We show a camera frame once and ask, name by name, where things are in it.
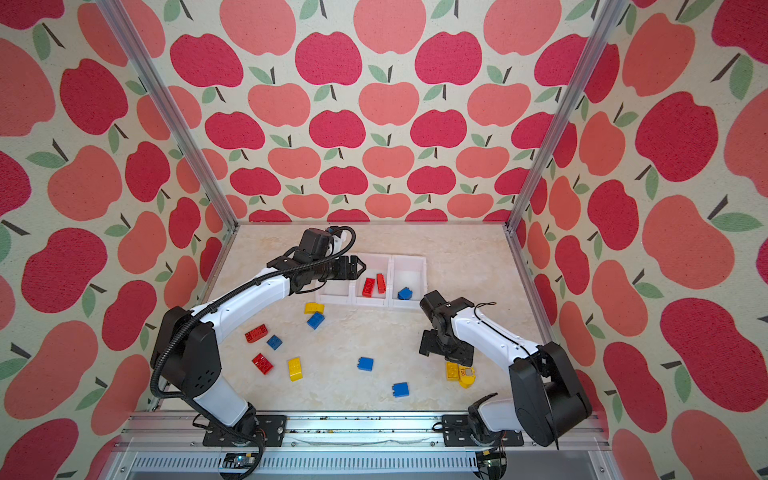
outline beige surface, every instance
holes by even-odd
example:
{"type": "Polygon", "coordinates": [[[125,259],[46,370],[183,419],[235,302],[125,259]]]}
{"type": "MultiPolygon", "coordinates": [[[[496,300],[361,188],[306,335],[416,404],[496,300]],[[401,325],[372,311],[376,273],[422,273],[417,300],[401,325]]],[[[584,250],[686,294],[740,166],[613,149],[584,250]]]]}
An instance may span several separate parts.
{"type": "MultiPolygon", "coordinates": [[[[240,228],[214,286],[212,299],[252,278],[264,264],[299,242],[306,225],[240,228]]],[[[497,301],[482,310],[524,338],[541,341],[515,263],[499,225],[363,225],[354,227],[353,252],[401,253],[427,258],[430,290],[447,299],[497,301]]],[[[466,409],[491,392],[510,395],[506,372],[475,352],[477,381],[469,389],[445,379],[445,360],[419,355],[423,313],[326,305],[317,330],[307,326],[304,303],[314,293],[293,295],[247,320],[220,346],[224,375],[259,410],[466,409]],[[265,323],[270,334],[248,343],[244,333],[265,323]],[[273,334],[283,345],[273,351],[273,334]],[[251,363],[263,353],[275,368],[266,376],[251,363]],[[288,360],[299,356],[304,378],[291,382],[288,360]],[[357,369],[360,356],[373,371],[357,369]],[[407,382],[410,396],[396,399],[392,384],[407,382]]],[[[178,407],[165,402],[164,409],[178,407]]]]}

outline green leaf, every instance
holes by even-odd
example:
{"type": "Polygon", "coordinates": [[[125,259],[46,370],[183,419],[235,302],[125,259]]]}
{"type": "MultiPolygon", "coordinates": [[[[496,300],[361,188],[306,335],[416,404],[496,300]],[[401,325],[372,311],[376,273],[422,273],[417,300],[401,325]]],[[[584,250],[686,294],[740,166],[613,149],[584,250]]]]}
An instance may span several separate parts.
{"type": "Polygon", "coordinates": [[[208,87],[205,90],[203,90],[203,97],[202,101],[204,104],[209,104],[210,102],[214,101],[216,99],[216,88],[215,87],[208,87]]]}
{"type": "Polygon", "coordinates": [[[141,329],[141,335],[139,335],[139,344],[141,345],[141,349],[146,350],[148,343],[149,343],[149,329],[147,327],[144,327],[143,329],[141,329]]]}
{"type": "Polygon", "coordinates": [[[519,154],[515,155],[515,158],[513,158],[512,161],[518,161],[518,160],[522,160],[523,158],[528,158],[531,156],[532,151],[533,151],[533,148],[523,150],[519,154]]]}
{"type": "Polygon", "coordinates": [[[5,380],[9,376],[15,375],[27,364],[27,359],[10,359],[0,363],[0,380],[5,380]]]}
{"type": "Polygon", "coordinates": [[[746,55],[741,55],[733,68],[730,69],[730,93],[739,100],[744,99],[746,91],[750,89],[752,83],[752,59],[746,55]]]}
{"type": "Polygon", "coordinates": [[[427,94],[424,95],[424,100],[432,100],[434,97],[440,95],[440,92],[442,92],[442,85],[435,85],[427,90],[427,94]]]}
{"type": "Polygon", "coordinates": [[[589,330],[589,333],[592,334],[592,336],[596,339],[604,339],[605,333],[603,333],[602,330],[600,330],[600,327],[597,325],[594,325],[593,323],[590,323],[587,325],[587,330],[589,330]]]}
{"type": "Polygon", "coordinates": [[[639,282],[636,283],[634,288],[637,290],[637,292],[646,297],[646,298],[663,298],[664,295],[662,294],[661,290],[656,288],[655,285],[651,285],[648,282],[639,282]]]}
{"type": "Polygon", "coordinates": [[[485,139],[478,134],[472,134],[472,141],[475,142],[475,145],[478,147],[485,146],[485,139]]]}
{"type": "Polygon", "coordinates": [[[674,388],[680,396],[680,400],[685,403],[690,396],[690,374],[685,365],[677,367],[674,371],[674,388]]]}
{"type": "Polygon", "coordinates": [[[248,67],[248,70],[250,70],[250,73],[252,73],[254,77],[258,78],[261,83],[267,84],[267,85],[272,84],[272,77],[270,76],[270,74],[266,73],[261,68],[248,67]]]}
{"type": "Polygon", "coordinates": [[[32,29],[32,43],[35,44],[35,51],[41,60],[45,60],[51,54],[51,39],[45,27],[40,24],[32,29]]]}
{"type": "Polygon", "coordinates": [[[595,0],[581,0],[575,7],[573,7],[573,10],[571,10],[568,15],[566,15],[566,20],[575,20],[576,18],[581,18],[589,12],[592,7],[594,7],[595,0]]]}
{"type": "Polygon", "coordinates": [[[688,23],[694,18],[698,17],[704,10],[714,3],[715,0],[696,0],[694,3],[688,5],[685,12],[677,20],[680,23],[688,23]]]}
{"type": "Polygon", "coordinates": [[[78,406],[76,406],[75,410],[82,410],[86,409],[89,406],[93,405],[94,403],[98,402],[98,400],[101,398],[102,395],[104,395],[104,392],[106,392],[107,389],[103,387],[99,387],[93,392],[89,392],[86,396],[83,397],[83,399],[78,403],[78,406]]]}
{"type": "Polygon", "coordinates": [[[432,10],[432,18],[440,18],[445,16],[445,14],[450,12],[451,8],[453,8],[454,1],[455,0],[440,0],[437,6],[435,6],[435,9],[432,10]]]}
{"type": "Polygon", "coordinates": [[[134,92],[136,95],[146,95],[147,91],[144,90],[144,87],[141,86],[141,84],[137,81],[129,80],[125,82],[125,86],[130,88],[132,92],[134,92]]]}
{"type": "Polygon", "coordinates": [[[307,20],[312,17],[312,15],[315,15],[319,5],[319,0],[304,0],[304,5],[301,5],[301,12],[299,12],[299,19],[307,20]]]}
{"type": "Polygon", "coordinates": [[[600,255],[603,253],[603,237],[598,235],[594,238],[594,255],[600,259],[600,255]]]}
{"type": "Polygon", "coordinates": [[[616,120],[616,126],[626,127],[636,119],[637,119],[637,114],[634,113],[633,111],[628,111],[625,114],[621,114],[621,116],[616,120]]]}
{"type": "Polygon", "coordinates": [[[91,316],[91,314],[94,312],[94,307],[96,306],[96,293],[94,293],[94,290],[89,286],[85,287],[83,297],[81,298],[81,303],[85,316],[91,316]]]}
{"type": "Polygon", "coordinates": [[[47,151],[39,151],[29,155],[27,160],[31,161],[35,165],[45,168],[60,168],[66,165],[67,162],[57,154],[52,154],[47,151]]]}
{"type": "Polygon", "coordinates": [[[172,22],[179,17],[181,13],[181,3],[179,0],[167,0],[163,7],[163,20],[172,22]]]}
{"type": "Polygon", "coordinates": [[[424,158],[427,158],[428,156],[435,153],[435,147],[430,147],[424,150],[421,154],[419,154],[419,160],[422,160],[424,158]]]}
{"type": "Polygon", "coordinates": [[[8,256],[8,252],[11,251],[11,234],[8,233],[8,229],[5,225],[0,223],[0,262],[5,260],[8,256]]]}
{"type": "Polygon", "coordinates": [[[377,81],[380,81],[383,84],[387,83],[386,73],[381,68],[375,65],[368,65],[368,70],[371,72],[371,75],[373,75],[373,77],[377,81]]]}
{"type": "Polygon", "coordinates": [[[550,98],[554,97],[554,94],[558,93],[558,89],[560,87],[550,87],[544,90],[538,97],[536,97],[536,100],[534,100],[534,103],[541,103],[543,101],[547,101],[550,98]]]}
{"type": "Polygon", "coordinates": [[[321,101],[325,97],[327,97],[331,93],[331,86],[330,85],[323,85],[322,87],[317,89],[317,92],[315,92],[315,98],[313,98],[314,101],[321,101]]]}
{"type": "Polygon", "coordinates": [[[724,232],[747,232],[763,226],[755,217],[747,214],[722,214],[712,219],[712,224],[724,232]]]}
{"type": "Polygon", "coordinates": [[[581,120],[587,120],[587,114],[589,113],[589,99],[584,96],[584,100],[581,101],[581,120]]]}
{"type": "Polygon", "coordinates": [[[493,83],[500,84],[504,81],[504,75],[502,74],[502,71],[498,69],[498,67],[489,65],[486,70],[488,71],[488,76],[493,83]]]}
{"type": "Polygon", "coordinates": [[[122,223],[112,225],[104,231],[104,235],[109,235],[110,237],[124,237],[126,233],[128,233],[128,227],[122,223]]]}
{"type": "Polygon", "coordinates": [[[112,128],[107,133],[107,140],[109,141],[109,149],[112,150],[112,153],[117,152],[120,147],[120,135],[118,134],[118,128],[114,125],[112,125],[112,128]]]}
{"type": "Polygon", "coordinates": [[[371,134],[371,138],[382,147],[386,147],[386,139],[379,134],[371,134]]]}
{"type": "Polygon", "coordinates": [[[655,168],[651,167],[648,171],[648,175],[645,176],[645,193],[648,194],[648,198],[651,200],[656,197],[656,190],[659,188],[659,172],[655,168]]]}
{"type": "Polygon", "coordinates": [[[624,20],[624,27],[627,29],[627,33],[632,35],[634,31],[634,23],[637,20],[637,7],[634,4],[629,4],[629,10],[627,11],[627,17],[624,20]]]}
{"type": "Polygon", "coordinates": [[[280,145],[281,147],[288,148],[288,142],[286,141],[285,138],[279,135],[270,135],[270,138],[272,139],[273,142],[280,145]]]}
{"type": "Polygon", "coordinates": [[[619,397],[618,393],[614,394],[614,417],[616,417],[616,421],[621,421],[621,416],[624,414],[624,406],[621,405],[621,397],[619,397]]]}

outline red lego brick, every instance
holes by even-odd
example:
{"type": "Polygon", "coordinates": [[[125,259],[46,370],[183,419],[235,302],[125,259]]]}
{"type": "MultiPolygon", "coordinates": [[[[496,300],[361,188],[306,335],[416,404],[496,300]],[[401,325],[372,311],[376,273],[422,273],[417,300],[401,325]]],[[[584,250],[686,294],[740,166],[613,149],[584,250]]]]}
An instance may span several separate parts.
{"type": "Polygon", "coordinates": [[[270,361],[267,360],[266,357],[261,353],[257,355],[255,359],[251,360],[251,362],[253,362],[253,364],[258,367],[258,369],[261,370],[264,375],[269,373],[273,368],[273,365],[270,363],[270,361]]]}
{"type": "Polygon", "coordinates": [[[366,278],[366,284],[362,286],[362,295],[371,297],[373,295],[373,284],[375,281],[373,278],[366,278]]]}
{"type": "Polygon", "coordinates": [[[386,283],[384,282],[384,276],[381,273],[376,274],[376,285],[379,287],[379,293],[386,292],[386,283]]]}
{"type": "Polygon", "coordinates": [[[251,330],[250,332],[245,334],[245,339],[248,340],[248,343],[253,343],[257,341],[258,339],[262,339],[266,336],[266,325],[259,325],[255,329],[251,330]]]}

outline red block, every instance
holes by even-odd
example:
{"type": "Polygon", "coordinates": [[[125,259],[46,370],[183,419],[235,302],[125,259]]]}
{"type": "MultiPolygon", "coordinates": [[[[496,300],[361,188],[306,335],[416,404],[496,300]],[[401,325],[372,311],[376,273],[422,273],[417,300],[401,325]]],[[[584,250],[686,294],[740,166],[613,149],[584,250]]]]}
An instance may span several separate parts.
{"type": "Polygon", "coordinates": [[[362,286],[362,295],[371,297],[373,295],[373,278],[366,278],[366,284],[362,286]]]}
{"type": "Polygon", "coordinates": [[[266,357],[261,353],[257,355],[255,359],[251,360],[251,362],[253,362],[253,364],[258,367],[258,369],[261,370],[264,375],[269,373],[273,367],[270,361],[267,360],[266,357]]]}
{"type": "Polygon", "coordinates": [[[251,330],[250,332],[245,334],[245,339],[248,340],[248,343],[253,343],[257,341],[258,339],[262,339],[266,336],[266,325],[259,325],[255,329],[251,330]]]}

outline wallpaper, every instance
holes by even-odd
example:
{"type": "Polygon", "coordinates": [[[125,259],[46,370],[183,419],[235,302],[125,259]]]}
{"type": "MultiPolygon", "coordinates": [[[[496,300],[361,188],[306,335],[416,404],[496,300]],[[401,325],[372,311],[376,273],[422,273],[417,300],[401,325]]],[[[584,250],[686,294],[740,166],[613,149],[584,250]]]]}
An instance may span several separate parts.
{"type": "MultiPolygon", "coordinates": [[[[252,222],[506,220],[600,7],[148,4],[168,46],[152,54],[157,69],[190,93],[182,111],[199,102],[194,138],[226,160],[221,188],[252,222]]],[[[598,98],[617,66],[609,52],[598,98]]]]}
{"type": "Polygon", "coordinates": [[[764,478],[768,4],[637,0],[606,51],[518,225],[529,273],[626,480],[764,478]]]}
{"type": "Polygon", "coordinates": [[[94,3],[0,2],[0,24],[0,478],[93,480],[224,232],[94,3]]]}

